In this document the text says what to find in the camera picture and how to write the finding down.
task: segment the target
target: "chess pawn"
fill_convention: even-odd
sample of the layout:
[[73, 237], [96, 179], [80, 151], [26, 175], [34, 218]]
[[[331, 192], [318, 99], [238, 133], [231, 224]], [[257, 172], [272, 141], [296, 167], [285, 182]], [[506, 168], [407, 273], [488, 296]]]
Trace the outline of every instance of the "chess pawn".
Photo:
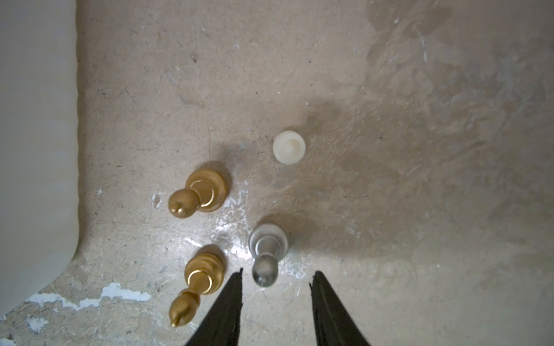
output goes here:
[[262, 224], [250, 234], [248, 241], [252, 257], [254, 281], [262, 287], [269, 287], [279, 275], [278, 263], [286, 255], [289, 242], [286, 234], [274, 224]]
[[217, 291], [224, 274], [223, 261], [215, 254], [204, 252], [193, 257], [184, 269], [188, 288], [182, 290], [170, 306], [171, 326], [184, 326], [190, 322], [200, 305], [200, 295]]
[[188, 177], [184, 189], [171, 195], [167, 205], [173, 216], [187, 218], [197, 210], [204, 213], [217, 210], [226, 197], [223, 177], [211, 169], [200, 169]]
[[273, 140], [273, 155], [280, 163], [293, 164], [304, 157], [306, 142], [297, 132], [287, 130]]

